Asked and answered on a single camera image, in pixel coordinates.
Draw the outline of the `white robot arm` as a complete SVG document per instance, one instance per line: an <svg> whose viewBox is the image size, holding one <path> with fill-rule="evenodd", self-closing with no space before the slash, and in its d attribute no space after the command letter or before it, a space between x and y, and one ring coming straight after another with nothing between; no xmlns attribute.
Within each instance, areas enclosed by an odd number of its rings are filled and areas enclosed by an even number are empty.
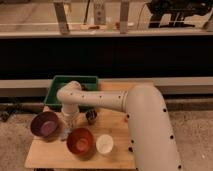
<svg viewBox="0 0 213 171"><path fill-rule="evenodd" d="M57 99L65 116L76 115L78 105L126 113L138 171L183 171L164 98L154 85L83 91L77 81L71 81L57 91Z"/></svg>

